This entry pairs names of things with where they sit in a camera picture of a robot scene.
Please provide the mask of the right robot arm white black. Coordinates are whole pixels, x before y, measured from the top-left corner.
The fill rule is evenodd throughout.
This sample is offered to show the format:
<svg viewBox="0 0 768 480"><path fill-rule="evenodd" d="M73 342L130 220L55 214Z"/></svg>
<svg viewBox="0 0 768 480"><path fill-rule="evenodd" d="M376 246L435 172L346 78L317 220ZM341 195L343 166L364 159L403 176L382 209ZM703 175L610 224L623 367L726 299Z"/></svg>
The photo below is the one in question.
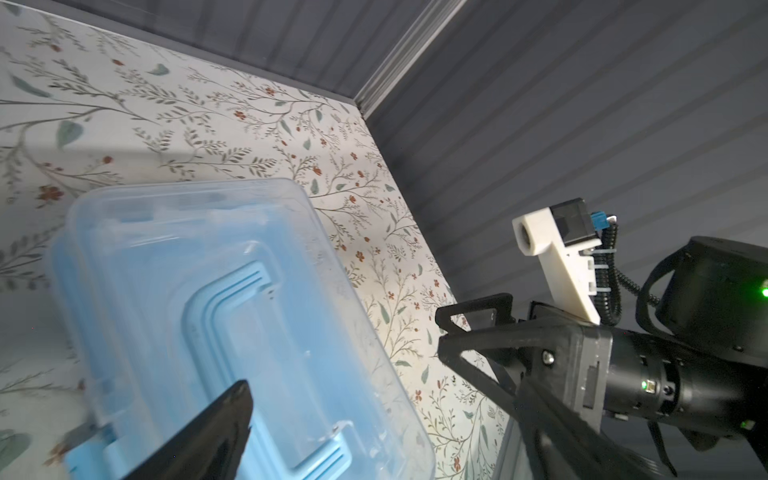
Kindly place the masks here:
<svg viewBox="0 0 768 480"><path fill-rule="evenodd" d="M639 291L638 329L502 293L439 308L439 359L519 425L536 479L648 479L607 416L677 427L697 450L744 439L767 456L767 251L696 236Z"/></svg>

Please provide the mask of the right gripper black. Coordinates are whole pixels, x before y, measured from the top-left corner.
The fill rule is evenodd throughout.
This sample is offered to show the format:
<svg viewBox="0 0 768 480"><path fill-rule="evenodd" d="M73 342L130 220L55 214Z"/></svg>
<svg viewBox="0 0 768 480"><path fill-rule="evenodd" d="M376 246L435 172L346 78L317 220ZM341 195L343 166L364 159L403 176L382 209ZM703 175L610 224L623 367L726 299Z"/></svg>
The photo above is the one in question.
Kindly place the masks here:
<svg viewBox="0 0 768 480"><path fill-rule="evenodd" d="M439 307L434 319L447 334L438 357L517 422L533 478L652 478L600 432L609 329L543 302L515 324L512 306L511 294L498 293ZM485 325L453 320L483 311L492 313Z"/></svg>

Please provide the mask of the blue plastic tool box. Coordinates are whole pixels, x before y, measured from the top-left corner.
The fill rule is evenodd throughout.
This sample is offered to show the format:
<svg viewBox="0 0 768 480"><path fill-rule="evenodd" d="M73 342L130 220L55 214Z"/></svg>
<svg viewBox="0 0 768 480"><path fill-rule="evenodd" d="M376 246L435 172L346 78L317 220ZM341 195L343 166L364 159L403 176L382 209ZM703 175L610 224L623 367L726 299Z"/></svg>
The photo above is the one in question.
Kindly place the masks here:
<svg viewBox="0 0 768 480"><path fill-rule="evenodd" d="M123 479L239 380L241 479L431 479L426 431L304 189L288 179L101 188L46 270L86 371L75 479Z"/></svg>

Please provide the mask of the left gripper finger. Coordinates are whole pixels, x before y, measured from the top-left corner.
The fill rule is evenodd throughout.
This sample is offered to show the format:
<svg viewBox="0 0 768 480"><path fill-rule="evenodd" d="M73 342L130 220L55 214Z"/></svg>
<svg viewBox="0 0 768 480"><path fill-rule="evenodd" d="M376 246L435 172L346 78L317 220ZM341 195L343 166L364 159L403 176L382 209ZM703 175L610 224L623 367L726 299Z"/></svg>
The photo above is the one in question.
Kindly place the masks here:
<svg viewBox="0 0 768 480"><path fill-rule="evenodd" d="M247 380L235 381L168 437L143 422L131 443L142 448L125 479L234 479L251 432L254 403Z"/></svg>

